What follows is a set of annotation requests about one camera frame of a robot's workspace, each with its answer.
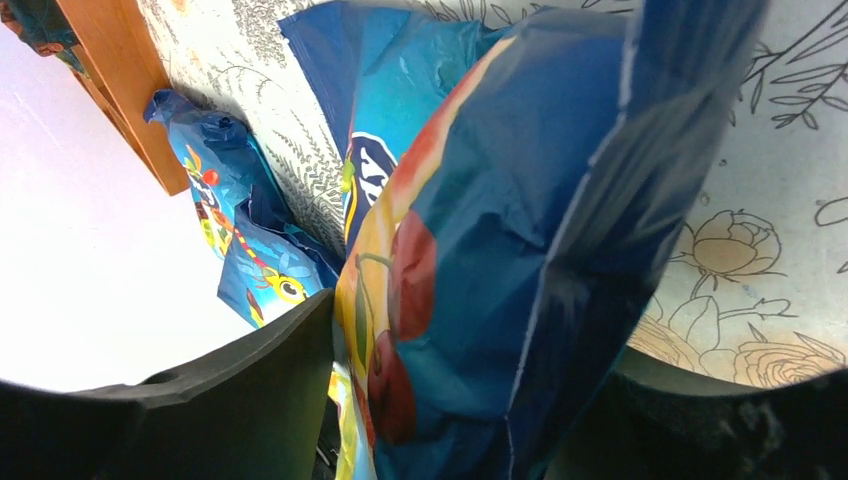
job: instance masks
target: orange wooden panel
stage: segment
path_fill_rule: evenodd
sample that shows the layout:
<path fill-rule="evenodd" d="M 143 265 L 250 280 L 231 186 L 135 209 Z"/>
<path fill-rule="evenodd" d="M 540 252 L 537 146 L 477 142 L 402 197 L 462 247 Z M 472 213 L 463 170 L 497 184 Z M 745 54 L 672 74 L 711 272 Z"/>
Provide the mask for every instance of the orange wooden panel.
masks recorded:
<path fill-rule="evenodd" d="M 85 50 L 89 75 L 115 108 L 148 168 L 169 194 L 188 179 L 161 125 L 148 125 L 144 109 L 153 92 L 170 87 L 136 0 L 58 0 Z"/>

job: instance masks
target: logo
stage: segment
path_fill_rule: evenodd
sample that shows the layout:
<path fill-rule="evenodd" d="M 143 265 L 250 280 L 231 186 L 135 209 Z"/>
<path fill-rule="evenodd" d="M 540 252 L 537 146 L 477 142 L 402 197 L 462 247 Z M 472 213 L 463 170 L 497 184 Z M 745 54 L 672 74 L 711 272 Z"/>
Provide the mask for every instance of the logo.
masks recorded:
<path fill-rule="evenodd" d="M 345 241 L 356 239 L 359 223 L 386 187 L 397 161 L 379 137 L 354 132 L 347 162 L 353 167 L 350 193 L 345 197 Z"/>

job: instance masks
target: wallpaper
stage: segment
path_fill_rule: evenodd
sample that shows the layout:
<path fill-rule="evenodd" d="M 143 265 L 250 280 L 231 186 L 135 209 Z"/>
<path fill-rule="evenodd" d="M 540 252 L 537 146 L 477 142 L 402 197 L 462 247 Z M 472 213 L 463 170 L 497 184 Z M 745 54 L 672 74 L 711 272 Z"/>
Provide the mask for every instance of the wallpaper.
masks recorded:
<path fill-rule="evenodd" d="M 525 0 L 393 0 L 511 24 Z M 639 0 L 553 0 L 627 15 Z M 138 0 L 175 88 L 246 121 L 300 224 L 343 252 L 341 160 L 276 21 L 309 0 Z M 630 345 L 775 387 L 846 366 L 848 0 L 775 0 L 719 158 Z"/>

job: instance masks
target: apple graphic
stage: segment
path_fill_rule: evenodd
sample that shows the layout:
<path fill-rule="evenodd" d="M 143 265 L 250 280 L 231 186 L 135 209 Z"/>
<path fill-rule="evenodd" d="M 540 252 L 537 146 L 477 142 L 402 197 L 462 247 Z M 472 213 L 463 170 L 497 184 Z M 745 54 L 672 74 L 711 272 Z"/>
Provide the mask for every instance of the apple graphic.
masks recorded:
<path fill-rule="evenodd" d="M 415 436 L 415 394 L 392 335 L 377 337 L 368 367 L 368 406 L 374 431 L 392 445 Z"/>
<path fill-rule="evenodd" d="M 218 175 L 218 172 L 212 169 L 206 170 L 206 173 L 203 174 L 203 183 L 209 185 L 210 187 L 214 187 L 218 185 L 218 182 L 221 181 L 221 176 Z"/>
<path fill-rule="evenodd" d="M 413 340 L 430 327 L 436 290 L 436 240 L 414 210 L 395 232 L 391 257 L 389 325 L 398 340 Z"/>

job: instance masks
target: yellow eye graphic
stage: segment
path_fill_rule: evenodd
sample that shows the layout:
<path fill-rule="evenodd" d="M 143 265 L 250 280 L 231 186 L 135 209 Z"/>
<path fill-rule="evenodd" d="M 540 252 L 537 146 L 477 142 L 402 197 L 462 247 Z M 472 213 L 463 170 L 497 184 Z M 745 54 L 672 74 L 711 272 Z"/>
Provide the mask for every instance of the yellow eye graphic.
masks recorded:
<path fill-rule="evenodd" d="M 275 288 L 275 290 L 283 301 L 289 303 L 300 303 L 306 300 L 306 292 L 303 289 L 303 285 L 293 278 L 280 277 L 279 287 Z"/>

